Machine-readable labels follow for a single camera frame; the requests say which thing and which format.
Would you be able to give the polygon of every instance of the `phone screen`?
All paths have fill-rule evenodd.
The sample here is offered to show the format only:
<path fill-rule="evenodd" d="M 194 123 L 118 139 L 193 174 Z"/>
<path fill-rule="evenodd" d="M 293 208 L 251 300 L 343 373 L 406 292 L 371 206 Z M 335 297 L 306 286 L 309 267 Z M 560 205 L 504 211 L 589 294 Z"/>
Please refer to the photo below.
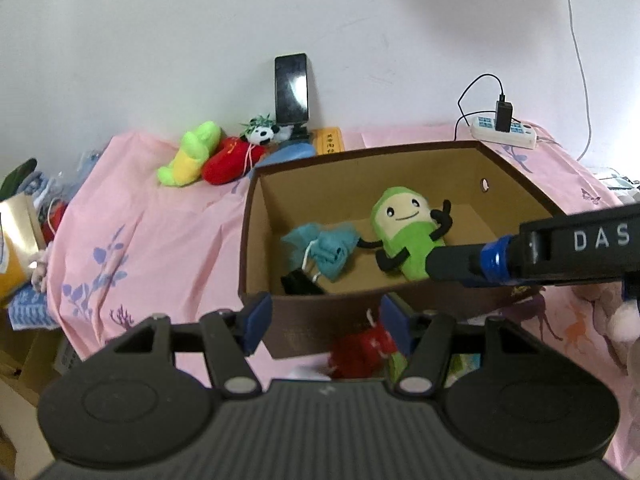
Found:
<path fill-rule="evenodd" d="M 276 122 L 303 124 L 309 120 L 306 91 L 306 54 L 279 56 L 275 60 Z"/>

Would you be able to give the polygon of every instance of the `red item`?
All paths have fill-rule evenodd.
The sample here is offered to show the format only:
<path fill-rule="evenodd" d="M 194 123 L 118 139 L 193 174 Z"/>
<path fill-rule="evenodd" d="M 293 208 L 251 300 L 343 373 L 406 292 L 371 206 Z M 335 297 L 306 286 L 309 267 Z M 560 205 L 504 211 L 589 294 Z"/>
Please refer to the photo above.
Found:
<path fill-rule="evenodd" d="M 216 186 L 228 184 L 248 173 L 266 152 L 238 137 L 222 139 L 218 152 L 204 163 L 202 178 Z"/>
<path fill-rule="evenodd" d="M 56 231 L 60 227 L 60 222 L 62 222 L 62 217 L 66 211 L 66 206 L 67 204 L 64 202 L 59 202 L 57 205 L 53 206 L 49 222 Z M 42 235 L 44 236 L 44 241 L 49 244 L 53 241 L 56 234 L 49 227 L 49 223 L 44 222 L 44 224 L 42 224 Z"/>
<path fill-rule="evenodd" d="M 329 356 L 333 379 L 368 379 L 382 368 L 385 356 L 397 352 L 396 344 L 382 324 L 337 341 Z"/>

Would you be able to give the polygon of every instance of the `plush toy black arm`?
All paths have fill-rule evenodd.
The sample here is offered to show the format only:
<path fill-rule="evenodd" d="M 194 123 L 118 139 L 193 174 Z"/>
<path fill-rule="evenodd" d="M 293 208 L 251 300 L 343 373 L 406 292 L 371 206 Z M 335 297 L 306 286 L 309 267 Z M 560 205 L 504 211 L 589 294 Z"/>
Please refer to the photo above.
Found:
<path fill-rule="evenodd" d="M 356 247 L 359 247 L 361 249 L 379 249 L 380 247 L 382 247 L 382 245 L 382 240 L 367 242 L 361 238 L 360 240 L 358 240 Z"/>
<path fill-rule="evenodd" d="M 442 211 L 439 209 L 431 210 L 431 218 L 433 218 L 440 227 L 438 227 L 433 233 L 429 235 L 429 238 L 434 242 L 436 240 L 440 240 L 445 234 L 449 232 L 451 226 L 453 225 L 453 218 L 451 218 L 451 202 L 449 200 L 445 200 L 442 203 Z"/>
<path fill-rule="evenodd" d="M 384 249 L 380 249 L 379 251 L 376 251 L 376 263 L 380 270 L 383 272 L 389 272 L 390 270 L 396 270 L 404 264 L 409 256 L 410 254 L 406 247 L 393 258 L 390 258 Z"/>

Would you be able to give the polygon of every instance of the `yellow-green plush toy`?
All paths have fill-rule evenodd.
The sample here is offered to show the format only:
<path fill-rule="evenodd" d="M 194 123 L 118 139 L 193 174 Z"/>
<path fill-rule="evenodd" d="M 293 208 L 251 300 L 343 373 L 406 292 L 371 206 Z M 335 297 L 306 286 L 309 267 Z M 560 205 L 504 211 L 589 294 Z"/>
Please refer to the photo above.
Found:
<path fill-rule="evenodd" d="M 198 180 L 204 163 L 217 148 L 221 135 L 220 127 L 211 121 L 202 123 L 192 132 L 186 132 L 174 160 L 158 169 L 160 184 L 180 187 Z"/>
<path fill-rule="evenodd" d="M 380 241 L 360 243 L 360 247 L 382 246 L 376 252 L 380 270 L 399 269 L 409 280 L 428 278 L 426 258 L 434 247 L 444 245 L 442 237 L 453 225 L 450 212 L 449 200 L 442 211 L 430 209 L 415 191 L 390 187 L 371 211 L 371 225 Z"/>

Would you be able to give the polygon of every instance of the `orange deer print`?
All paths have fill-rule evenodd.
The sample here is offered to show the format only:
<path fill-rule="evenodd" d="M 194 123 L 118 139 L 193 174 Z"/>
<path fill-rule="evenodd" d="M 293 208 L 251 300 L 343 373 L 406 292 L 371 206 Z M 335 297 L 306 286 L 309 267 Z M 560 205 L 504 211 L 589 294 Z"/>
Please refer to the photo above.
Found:
<path fill-rule="evenodd" d="M 584 339 L 593 345 L 593 341 L 587 336 L 587 325 L 584 322 L 584 320 L 587 319 L 587 315 L 573 303 L 570 303 L 569 307 L 574 311 L 576 321 L 564 329 L 564 354 L 568 355 L 569 348 L 574 348 L 581 354 L 584 354 L 585 352 L 580 350 L 578 346 L 580 340 Z"/>

